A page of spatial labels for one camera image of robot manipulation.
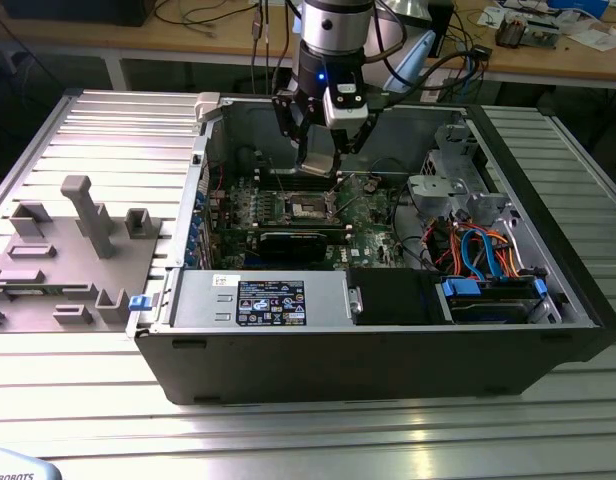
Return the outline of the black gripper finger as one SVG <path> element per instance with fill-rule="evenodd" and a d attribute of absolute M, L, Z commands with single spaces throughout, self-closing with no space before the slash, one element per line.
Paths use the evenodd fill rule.
<path fill-rule="evenodd" d="M 367 139 L 373 132 L 377 124 L 377 115 L 371 114 L 356 133 L 350 137 L 348 130 L 345 128 L 334 129 L 332 131 L 332 140 L 334 143 L 333 167 L 339 168 L 344 157 L 349 154 L 357 154 L 361 151 Z"/>
<path fill-rule="evenodd" d="M 308 118 L 302 117 L 299 123 L 293 116 L 294 98 L 290 92 L 278 92 L 272 97 L 280 133 L 296 148 L 295 165 L 301 168 L 307 156 Z"/>

